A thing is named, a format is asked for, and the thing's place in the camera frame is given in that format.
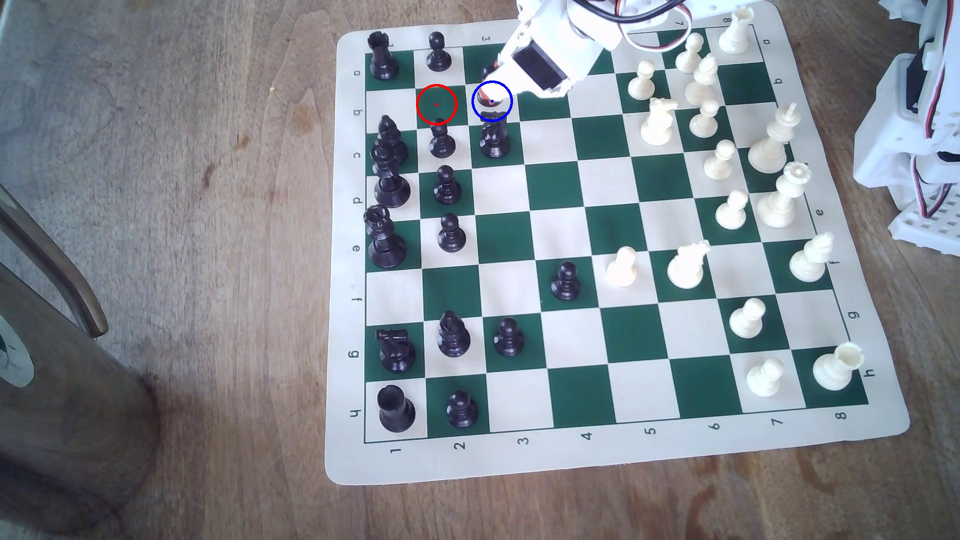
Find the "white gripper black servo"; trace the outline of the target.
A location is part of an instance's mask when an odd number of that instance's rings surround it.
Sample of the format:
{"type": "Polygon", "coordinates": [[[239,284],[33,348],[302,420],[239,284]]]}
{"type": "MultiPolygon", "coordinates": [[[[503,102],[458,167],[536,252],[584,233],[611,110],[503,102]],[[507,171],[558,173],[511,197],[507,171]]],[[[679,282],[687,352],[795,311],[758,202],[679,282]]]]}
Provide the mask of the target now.
{"type": "Polygon", "coordinates": [[[519,25],[501,48],[491,79],[513,96],[566,96],[610,48],[610,22],[575,1],[516,1],[519,25]]]}

